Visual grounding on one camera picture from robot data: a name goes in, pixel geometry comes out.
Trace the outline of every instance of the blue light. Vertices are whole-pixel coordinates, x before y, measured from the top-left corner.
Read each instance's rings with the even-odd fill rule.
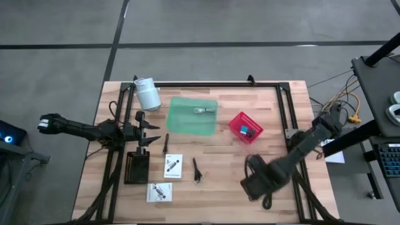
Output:
[[[5,141],[6,143],[11,143],[11,141],[13,141],[13,138],[10,137],[10,136],[7,136],[7,137],[4,138],[4,141]]]

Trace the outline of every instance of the wooden tabletop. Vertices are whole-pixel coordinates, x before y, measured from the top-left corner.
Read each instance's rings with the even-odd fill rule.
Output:
[[[289,82],[299,128],[308,129],[311,127],[313,112],[306,83]],[[112,118],[108,104],[110,101],[118,100],[119,87],[120,82],[105,82],[96,124]],[[216,100],[217,128],[213,136],[170,132],[168,153],[183,154],[182,179],[164,179],[165,158],[162,151],[165,135],[169,132],[166,127],[169,103],[174,96]],[[244,178],[244,159],[249,153],[259,153],[266,162],[287,154],[274,88],[162,87],[160,98],[162,107],[154,112],[146,112],[146,120],[160,127],[158,130],[147,130],[147,136],[162,136],[147,148],[151,153],[149,182],[172,182],[172,202],[147,203],[147,185],[123,183],[125,154],[115,223],[295,223],[299,221],[292,184],[275,192],[272,197],[272,208],[264,210],[261,199],[249,202],[239,183]],[[139,101],[135,97],[131,111],[133,124],[136,124],[134,115],[140,109]],[[229,122],[241,111],[264,128],[262,134],[250,146],[240,141],[228,128]],[[128,142],[126,152],[135,151],[136,146],[136,142]],[[87,153],[90,154],[99,148],[99,143],[91,142]],[[86,161],[72,214],[73,219],[81,216],[99,193],[106,156],[107,150],[103,150]],[[193,157],[196,158],[199,170],[205,177],[199,184],[193,181],[194,169],[191,160]],[[327,210],[338,218],[324,159],[316,160],[316,154],[311,153],[307,156],[306,163],[312,190]],[[108,213],[109,196],[104,216]],[[308,211],[304,195],[302,199],[304,209]]]

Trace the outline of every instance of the keyboard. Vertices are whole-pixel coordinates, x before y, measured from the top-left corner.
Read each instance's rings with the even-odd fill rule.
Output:
[[[400,144],[380,144],[379,159],[387,178],[400,178]]]

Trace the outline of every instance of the red basket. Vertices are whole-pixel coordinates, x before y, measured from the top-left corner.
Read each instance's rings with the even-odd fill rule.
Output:
[[[246,126],[249,130],[255,130],[255,135],[253,137],[249,137],[247,135],[241,134],[240,129],[242,126]],[[240,112],[230,123],[229,128],[231,131],[236,134],[242,141],[247,144],[253,143],[254,140],[262,133],[264,130],[261,126],[259,126],[256,122],[254,122],[248,115],[244,112]]]

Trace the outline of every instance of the small black tool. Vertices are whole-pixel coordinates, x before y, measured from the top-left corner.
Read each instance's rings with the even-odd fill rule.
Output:
[[[196,159],[193,158],[193,166],[194,166],[194,182],[196,184],[200,183],[201,178],[203,175],[201,174],[200,170],[198,169],[198,164],[196,163]]]
[[[163,153],[164,155],[166,155],[167,152],[168,152],[168,139],[169,139],[169,134],[166,134],[166,135],[165,135],[164,149],[162,149],[162,153]]]

